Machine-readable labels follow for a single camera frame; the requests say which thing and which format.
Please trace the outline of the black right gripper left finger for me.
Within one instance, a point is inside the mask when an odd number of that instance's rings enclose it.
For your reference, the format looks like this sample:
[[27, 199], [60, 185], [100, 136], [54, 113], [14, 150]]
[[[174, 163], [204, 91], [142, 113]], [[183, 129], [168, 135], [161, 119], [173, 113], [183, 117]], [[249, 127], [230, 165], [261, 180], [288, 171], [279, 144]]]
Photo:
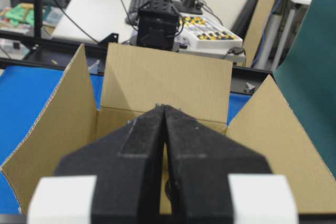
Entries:
[[164, 106], [64, 156], [39, 180], [28, 223], [141, 223], [159, 214]]

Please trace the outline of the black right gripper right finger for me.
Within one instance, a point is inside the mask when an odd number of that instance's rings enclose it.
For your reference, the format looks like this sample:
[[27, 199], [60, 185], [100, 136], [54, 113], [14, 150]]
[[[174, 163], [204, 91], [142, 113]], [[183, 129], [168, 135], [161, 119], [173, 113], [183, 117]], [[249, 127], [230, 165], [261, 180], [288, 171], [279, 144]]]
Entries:
[[173, 209], [187, 223], [298, 223], [284, 175], [245, 145], [165, 107]]

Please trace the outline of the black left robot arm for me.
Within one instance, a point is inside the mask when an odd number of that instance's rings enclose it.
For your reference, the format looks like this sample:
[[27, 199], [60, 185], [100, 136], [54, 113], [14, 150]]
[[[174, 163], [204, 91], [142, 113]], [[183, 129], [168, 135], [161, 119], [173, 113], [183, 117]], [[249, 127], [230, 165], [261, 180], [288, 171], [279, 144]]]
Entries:
[[185, 27], [183, 14], [201, 14], [196, 0], [148, 0], [136, 10], [137, 35], [131, 45], [177, 51], [175, 42]]

